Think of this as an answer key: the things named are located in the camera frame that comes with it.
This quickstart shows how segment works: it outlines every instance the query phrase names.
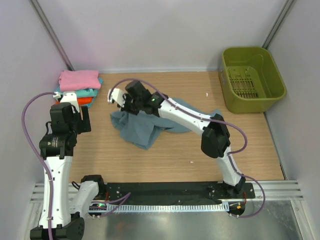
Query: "gray wall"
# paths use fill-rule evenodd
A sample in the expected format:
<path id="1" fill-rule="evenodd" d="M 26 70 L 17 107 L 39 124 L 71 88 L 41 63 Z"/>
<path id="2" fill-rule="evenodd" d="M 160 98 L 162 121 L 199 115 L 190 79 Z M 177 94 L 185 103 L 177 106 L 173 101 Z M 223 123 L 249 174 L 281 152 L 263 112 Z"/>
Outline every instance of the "gray wall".
<path id="1" fill-rule="evenodd" d="M 27 224 L 26 207 L 43 169 L 21 127 L 21 112 L 33 96 L 52 91 L 65 69 L 27 0 L 1 1 L 0 7 L 0 233 L 15 240 Z M 36 145 L 50 119 L 50 96 L 30 107 L 27 127 Z"/>
<path id="2" fill-rule="evenodd" d="M 320 1 L 298 0 L 270 51 L 287 87 L 287 96 L 267 112 L 284 171 L 297 179 L 320 226 Z"/>
<path id="3" fill-rule="evenodd" d="M 72 65 L 109 72 L 217 69 L 261 46 L 285 0 L 39 0 Z"/>

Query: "pink cloth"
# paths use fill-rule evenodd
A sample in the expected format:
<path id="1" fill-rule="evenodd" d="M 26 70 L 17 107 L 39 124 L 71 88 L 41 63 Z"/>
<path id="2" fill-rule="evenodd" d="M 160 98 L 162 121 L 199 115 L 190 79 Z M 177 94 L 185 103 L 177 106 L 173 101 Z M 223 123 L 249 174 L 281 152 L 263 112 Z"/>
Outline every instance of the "pink cloth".
<path id="1" fill-rule="evenodd" d="M 59 77 L 60 90 L 61 92 L 66 92 L 82 89 L 100 89 L 101 84 L 98 80 L 98 75 L 99 72 L 94 70 L 64 70 Z"/>

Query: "laundry basket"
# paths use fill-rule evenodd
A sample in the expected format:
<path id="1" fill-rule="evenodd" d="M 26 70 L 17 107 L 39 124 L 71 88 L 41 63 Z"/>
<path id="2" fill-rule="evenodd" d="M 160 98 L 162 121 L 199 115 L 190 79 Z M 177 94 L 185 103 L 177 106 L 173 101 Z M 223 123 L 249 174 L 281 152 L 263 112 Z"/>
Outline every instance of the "laundry basket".
<path id="1" fill-rule="evenodd" d="M 232 113 L 263 113 L 286 94 L 271 54 L 262 47 L 231 47 L 219 71 L 223 98 Z"/>

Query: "table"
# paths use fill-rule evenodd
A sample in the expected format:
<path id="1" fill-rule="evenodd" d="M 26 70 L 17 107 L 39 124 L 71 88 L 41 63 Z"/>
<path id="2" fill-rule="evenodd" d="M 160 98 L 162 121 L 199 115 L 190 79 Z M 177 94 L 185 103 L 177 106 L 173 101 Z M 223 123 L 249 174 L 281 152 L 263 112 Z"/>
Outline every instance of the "table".
<path id="1" fill-rule="evenodd" d="M 244 130 L 247 148 L 234 155 L 239 169 L 257 180 L 283 180 L 279 159 L 262 113 L 233 114 L 225 106 L 218 72 L 149 72 L 101 74 L 104 83 L 89 109 L 92 131 L 80 134 L 74 149 L 70 181 L 100 174 L 105 182 L 220 181 L 222 174 L 213 158 L 201 151 L 201 137 L 194 132 L 162 132 L 149 150 L 119 137 L 110 113 L 108 90 L 125 78 L 140 78 L 170 97 L 181 98 L 206 113 L 220 109 L 224 120 Z M 129 82 L 118 88 L 125 89 Z M 233 150 L 243 146 L 242 135 L 229 127 Z"/>

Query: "metal pole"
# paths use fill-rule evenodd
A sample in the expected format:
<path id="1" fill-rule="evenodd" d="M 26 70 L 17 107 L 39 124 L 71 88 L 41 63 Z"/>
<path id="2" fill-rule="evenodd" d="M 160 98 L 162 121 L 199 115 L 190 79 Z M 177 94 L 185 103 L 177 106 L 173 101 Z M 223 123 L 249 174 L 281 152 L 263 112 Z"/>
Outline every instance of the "metal pole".
<path id="1" fill-rule="evenodd" d="M 285 21 L 286 17 L 288 16 L 290 10 L 292 9 L 293 5 L 295 4 L 297 0 L 287 0 L 284 4 L 279 16 L 277 17 L 271 31 L 269 32 L 267 38 L 265 39 L 262 47 L 264 49 L 268 49 L 270 47 L 270 44 L 274 40 L 277 32 L 279 31 L 281 25 Z"/>
<path id="2" fill-rule="evenodd" d="M 38 15 L 41 23 L 43 24 L 46 32 L 48 33 L 48 35 L 50 36 L 51 40 L 53 41 L 53 44 L 55 45 L 57 51 L 59 52 L 62 60 L 64 61 L 66 67 L 68 70 L 70 71 L 74 71 L 74 67 L 72 66 L 64 48 L 62 47 L 57 35 L 55 34 L 50 22 L 48 21 L 44 11 L 42 10 L 38 0 L 29 0 L 29 2 L 31 3 L 33 9 L 35 10 L 36 14 Z"/>

